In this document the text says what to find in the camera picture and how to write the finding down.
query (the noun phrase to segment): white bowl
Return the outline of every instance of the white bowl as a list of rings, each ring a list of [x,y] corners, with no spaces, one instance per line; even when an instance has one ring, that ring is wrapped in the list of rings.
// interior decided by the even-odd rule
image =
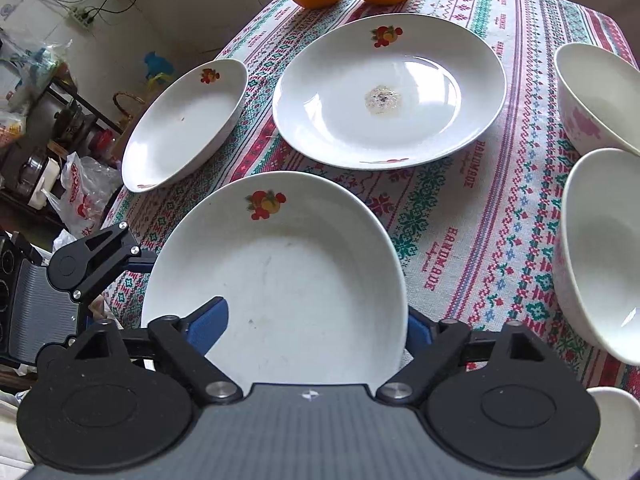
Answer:
[[[276,171],[206,197],[162,248],[142,325],[214,296],[229,321],[207,358],[245,394],[256,382],[375,392],[398,371],[408,315],[398,257],[373,213],[329,180]]]
[[[569,43],[556,51],[560,115],[585,155],[620,148],[640,155],[640,72],[599,46]]]
[[[640,469],[640,402],[618,388],[587,391],[600,410],[600,431],[584,468],[598,480],[628,480]]]
[[[243,63],[219,59],[172,83],[131,134],[122,158],[127,189],[174,184],[209,160],[238,122],[247,81]]]
[[[581,158],[562,194],[553,277],[575,331],[640,365],[640,158],[604,148]]]
[[[505,95],[500,60],[466,28],[423,14],[383,14],[302,50],[278,81],[273,118],[284,139],[314,160],[388,170],[472,142]]]

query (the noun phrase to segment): red and white plastic bag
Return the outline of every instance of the red and white plastic bag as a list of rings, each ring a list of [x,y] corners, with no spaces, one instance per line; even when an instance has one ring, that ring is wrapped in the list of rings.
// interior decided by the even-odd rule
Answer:
[[[122,178],[118,170],[103,166],[90,156],[80,158],[77,153],[71,153],[66,158],[60,182],[66,190],[60,199],[42,192],[69,232],[81,238],[100,228],[104,208],[122,185]]]

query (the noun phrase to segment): plastic bag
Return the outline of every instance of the plastic bag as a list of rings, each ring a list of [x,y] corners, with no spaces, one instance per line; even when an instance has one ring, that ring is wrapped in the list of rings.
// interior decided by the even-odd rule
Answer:
[[[70,45],[45,44],[27,33],[0,29],[0,110],[26,115],[63,64]]]
[[[0,110],[0,150],[24,135],[26,122],[25,115]]]
[[[103,166],[90,156],[71,153],[60,175],[65,192],[60,199],[46,195],[53,209],[76,238],[88,236],[100,227],[100,218],[111,195],[122,184],[120,172]]]

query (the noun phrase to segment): power strip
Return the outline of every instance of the power strip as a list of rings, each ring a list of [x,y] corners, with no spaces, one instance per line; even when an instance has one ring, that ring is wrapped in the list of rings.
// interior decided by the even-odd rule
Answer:
[[[87,32],[92,29],[92,23],[94,22],[94,16],[89,16],[86,7],[71,7],[67,15],[68,19],[77,23],[80,27],[84,28]]]

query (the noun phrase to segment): patterned tablecloth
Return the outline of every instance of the patterned tablecloth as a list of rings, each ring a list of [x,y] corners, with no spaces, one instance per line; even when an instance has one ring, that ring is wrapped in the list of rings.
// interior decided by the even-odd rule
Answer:
[[[387,12],[451,20],[495,50],[508,93],[494,126],[454,155],[406,170],[340,170],[292,150],[271,115],[273,89],[286,65],[332,28]],[[578,158],[562,130],[553,55],[571,41],[634,62],[611,18],[565,0],[407,0],[393,7],[341,0],[316,11],[274,0],[220,55],[242,60],[250,74],[246,105],[227,142],[176,186],[137,195],[123,190],[106,224],[127,220],[144,247],[159,251],[178,222],[220,186],[261,171],[321,175],[378,216],[398,252],[412,306],[432,319],[455,317],[485,330],[521,319],[585,386],[615,385],[640,397],[640,370],[577,336],[553,289],[562,187]],[[125,326],[140,322],[147,279],[123,274],[107,292]]]

